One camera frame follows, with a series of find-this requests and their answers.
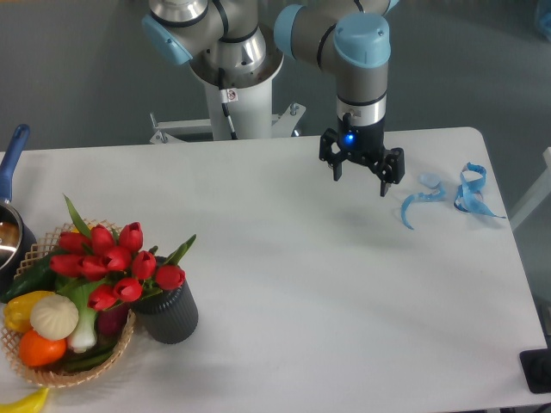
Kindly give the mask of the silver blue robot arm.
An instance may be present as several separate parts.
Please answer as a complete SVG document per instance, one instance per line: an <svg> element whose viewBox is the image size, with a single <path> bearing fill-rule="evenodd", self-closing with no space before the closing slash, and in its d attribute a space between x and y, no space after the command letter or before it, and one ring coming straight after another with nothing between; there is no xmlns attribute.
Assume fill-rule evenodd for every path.
<svg viewBox="0 0 551 413"><path fill-rule="evenodd" d="M272 81L285 58L316 66L336 81L337 128L320 139L319 157L342 174L367 167L381 191L401 181L405 156L384 146L390 1L290 4L272 27L256 1L152 1L142 28L173 65L189 65L203 83L217 140L272 133Z"/></svg>

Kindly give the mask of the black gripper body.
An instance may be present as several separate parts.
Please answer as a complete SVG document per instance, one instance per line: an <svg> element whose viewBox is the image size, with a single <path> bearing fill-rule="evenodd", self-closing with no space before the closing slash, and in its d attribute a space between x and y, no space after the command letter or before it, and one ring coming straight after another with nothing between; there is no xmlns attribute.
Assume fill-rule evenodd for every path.
<svg viewBox="0 0 551 413"><path fill-rule="evenodd" d="M334 139L334 152L342 150L344 161L350 161L369 170L381 179L381 164L388 151L404 151L396 147L387 149L384 146L385 118L367 126L352 124L351 113L346 113L338 121L338 129L328 128L320 138Z"/></svg>

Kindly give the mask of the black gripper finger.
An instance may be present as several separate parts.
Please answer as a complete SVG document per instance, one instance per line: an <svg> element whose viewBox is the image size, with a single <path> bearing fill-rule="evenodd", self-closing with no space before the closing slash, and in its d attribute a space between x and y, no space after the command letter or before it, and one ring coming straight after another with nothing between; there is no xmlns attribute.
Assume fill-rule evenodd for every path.
<svg viewBox="0 0 551 413"><path fill-rule="evenodd" d="M326 162L332 169L333 180L338 181L342 176L342 163L344 161L344 152L339 150L334 152L332 147L336 143L334 139L321 138L319 142L319 160Z"/></svg>
<svg viewBox="0 0 551 413"><path fill-rule="evenodd" d="M405 175L403 151L388 151L381 164L380 196L384 197L393 184L399 184Z"/></svg>

